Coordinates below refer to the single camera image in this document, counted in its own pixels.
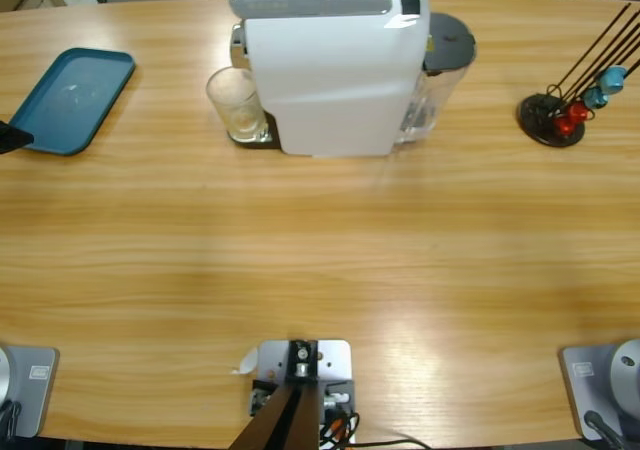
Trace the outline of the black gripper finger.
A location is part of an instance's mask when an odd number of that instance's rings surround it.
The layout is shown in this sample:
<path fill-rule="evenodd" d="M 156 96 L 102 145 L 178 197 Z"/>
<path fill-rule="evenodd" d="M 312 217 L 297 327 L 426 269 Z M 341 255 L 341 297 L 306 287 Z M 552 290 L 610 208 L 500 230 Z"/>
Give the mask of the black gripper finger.
<path fill-rule="evenodd" d="M 34 136 L 4 121 L 0 122 L 0 153 L 6 154 L 31 145 Z"/>

